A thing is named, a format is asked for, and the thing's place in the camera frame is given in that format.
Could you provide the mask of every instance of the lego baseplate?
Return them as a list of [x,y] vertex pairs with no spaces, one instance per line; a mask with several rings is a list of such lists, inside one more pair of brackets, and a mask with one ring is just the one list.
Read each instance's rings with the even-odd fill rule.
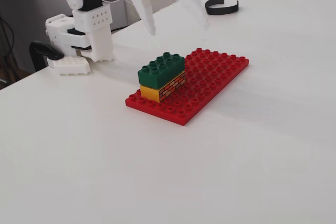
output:
[[126,99],[128,107],[185,125],[249,64],[245,57],[219,54],[198,48],[185,58],[186,82],[163,102],[141,97]]

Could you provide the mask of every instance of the cable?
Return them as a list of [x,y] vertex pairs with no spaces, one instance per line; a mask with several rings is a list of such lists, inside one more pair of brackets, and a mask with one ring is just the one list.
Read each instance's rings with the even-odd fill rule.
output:
[[[15,42],[15,36],[14,36],[14,31],[13,29],[11,28],[11,26],[9,25],[9,23],[7,21],[5,21],[3,18],[0,17],[0,23],[1,23],[1,27],[5,33],[5,37],[6,37],[6,40],[7,40],[7,43],[8,43],[8,46],[9,46],[9,51],[8,53],[5,54],[5,56],[3,56],[5,62],[8,64],[9,68],[12,69],[12,72],[13,72],[13,75],[14,75],[14,78],[16,81],[19,81],[20,80],[20,77],[17,73],[17,71],[15,70],[15,68],[17,68],[17,62],[14,58],[14,56],[12,55],[12,61],[14,63],[14,67],[12,67],[11,63],[8,61],[8,57],[11,55],[11,53],[13,52],[13,48],[14,48],[14,42]],[[4,24],[8,27],[8,29],[10,30],[10,33],[12,34],[12,42],[10,43],[9,42],[9,39],[8,39],[8,35],[7,35],[7,32],[6,32],[6,29],[4,27]]]
[[119,30],[124,29],[126,27],[129,27],[129,26],[123,26],[123,27],[115,28],[115,29],[112,29],[111,32],[119,31]]

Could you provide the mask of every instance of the table surface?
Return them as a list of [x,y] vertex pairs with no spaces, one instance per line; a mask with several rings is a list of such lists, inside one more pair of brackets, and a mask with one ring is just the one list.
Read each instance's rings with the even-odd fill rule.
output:
[[[174,4],[91,74],[0,91],[0,222],[335,223],[335,0],[239,1],[206,33]],[[125,106],[142,65],[197,47],[250,66],[185,127]]]

